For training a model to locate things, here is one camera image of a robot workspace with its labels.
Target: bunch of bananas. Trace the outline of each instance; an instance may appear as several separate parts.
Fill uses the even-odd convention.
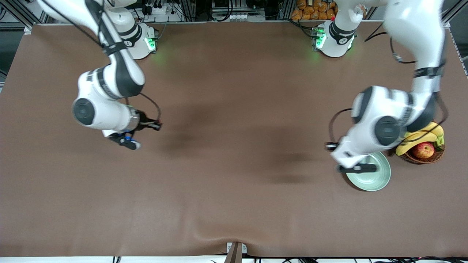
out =
[[[417,144],[420,144],[422,142],[434,142],[434,146],[436,148],[440,147],[442,144],[445,144],[444,141],[444,129],[439,125],[437,126],[437,123],[431,122],[429,123],[426,127],[419,131],[415,132],[407,132],[405,135],[405,139],[402,141],[402,143],[396,148],[396,155],[400,156],[405,154],[405,152],[409,151],[411,148],[416,146]]]

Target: bin of bread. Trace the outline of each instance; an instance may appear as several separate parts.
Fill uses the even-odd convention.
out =
[[[330,0],[296,0],[297,8],[292,12],[292,20],[330,20],[336,16],[338,6]]]

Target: green plate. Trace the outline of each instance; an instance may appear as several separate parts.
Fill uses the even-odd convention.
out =
[[[371,153],[361,163],[375,164],[375,173],[347,173],[351,183],[366,191],[378,191],[390,181],[391,169],[388,160],[382,153]]]

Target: table surface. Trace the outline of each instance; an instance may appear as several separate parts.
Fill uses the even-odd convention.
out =
[[[468,81],[452,41],[441,161],[390,157],[388,186],[363,192],[323,149],[358,92],[410,90],[388,36],[363,43],[377,26],[328,58],[289,23],[168,25],[138,61],[164,122],[136,134],[138,151],[71,114],[78,76],[108,63],[100,48],[35,26],[0,94],[0,256],[207,255],[230,241],[254,256],[468,256]],[[344,114],[335,133],[350,126]]]

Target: apple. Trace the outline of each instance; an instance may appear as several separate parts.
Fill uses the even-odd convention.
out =
[[[411,149],[411,152],[413,153],[414,156],[420,159],[426,159],[426,158],[431,157],[434,154],[435,149],[432,143],[422,142],[420,144],[416,144],[416,146],[414,146]]]

